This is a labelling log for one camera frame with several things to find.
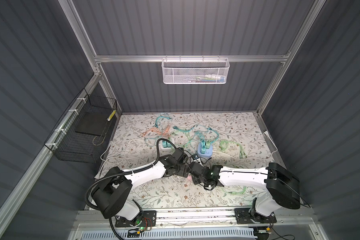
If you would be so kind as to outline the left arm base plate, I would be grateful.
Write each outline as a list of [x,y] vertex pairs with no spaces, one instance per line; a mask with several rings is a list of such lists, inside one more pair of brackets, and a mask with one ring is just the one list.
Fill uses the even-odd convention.
[[116,228],[140,228],[140,227],[154,227],[156,225],[157,211],[143,210],[134,219],[127,220],[126,218],[116,216],[114,223]]

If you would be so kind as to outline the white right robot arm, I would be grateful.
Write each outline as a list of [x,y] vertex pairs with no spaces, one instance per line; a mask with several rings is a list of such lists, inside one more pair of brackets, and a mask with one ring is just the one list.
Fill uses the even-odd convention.
[[258,169],[237,169],[220,165],[209,168],[192,162],[186,167],[186,173],[192,176],[194,184],[207,191],[230,186],[262,189],[247,213],[256,223],[269,220],[280,208],[298,210],[301,207],[300,180],[277,163]]

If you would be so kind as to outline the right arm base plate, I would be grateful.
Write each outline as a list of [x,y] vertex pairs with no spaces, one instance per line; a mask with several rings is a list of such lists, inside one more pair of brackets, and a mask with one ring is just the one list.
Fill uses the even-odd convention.
[[238,224],[275,224],[277,222],[274,213],[265,217],[252,208],[235,208],[234,213]]

